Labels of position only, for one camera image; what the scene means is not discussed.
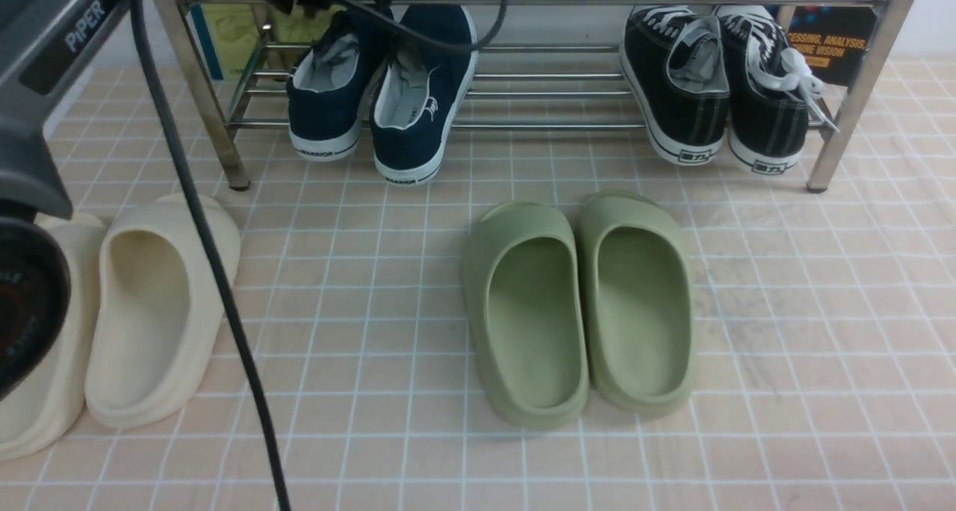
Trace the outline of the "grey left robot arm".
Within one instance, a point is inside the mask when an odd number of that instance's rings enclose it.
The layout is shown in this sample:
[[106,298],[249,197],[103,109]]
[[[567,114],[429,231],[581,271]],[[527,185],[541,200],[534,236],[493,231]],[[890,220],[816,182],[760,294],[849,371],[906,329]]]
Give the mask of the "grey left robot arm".
[[47,358],[71,299],[58,242],[37,225],[74,204],[44,126],[141,0],[1,0],[1,386],[7,397]]

